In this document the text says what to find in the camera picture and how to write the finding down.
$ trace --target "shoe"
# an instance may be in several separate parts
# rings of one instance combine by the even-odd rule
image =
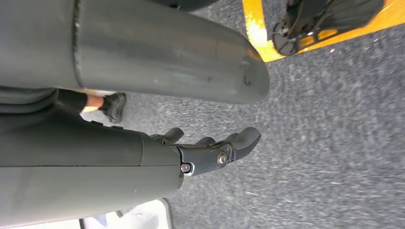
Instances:
[[[104,104],[99,108],[111,123],[117,124],[122,121],[123,111],[127,97],[124,93],[116,93],[104,97]]]

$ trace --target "prosthetic arm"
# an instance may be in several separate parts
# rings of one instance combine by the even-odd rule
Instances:
[[[264,98],[268,73],[252,45],[215,23],[144,0],[0,3],[0,227],[130,208],[225,167],[260,139],[249,127],[223,141],[84,121],[58,89]]]

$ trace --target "prosthetic hand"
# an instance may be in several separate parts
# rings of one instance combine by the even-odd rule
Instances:
[[[260,139],[252,127],[216,142],[176,144],[183,131],[149,136],[87,122],[64,104],[0,114],[0,225],[77,219],[166,197],[184,176],[225,167]]]

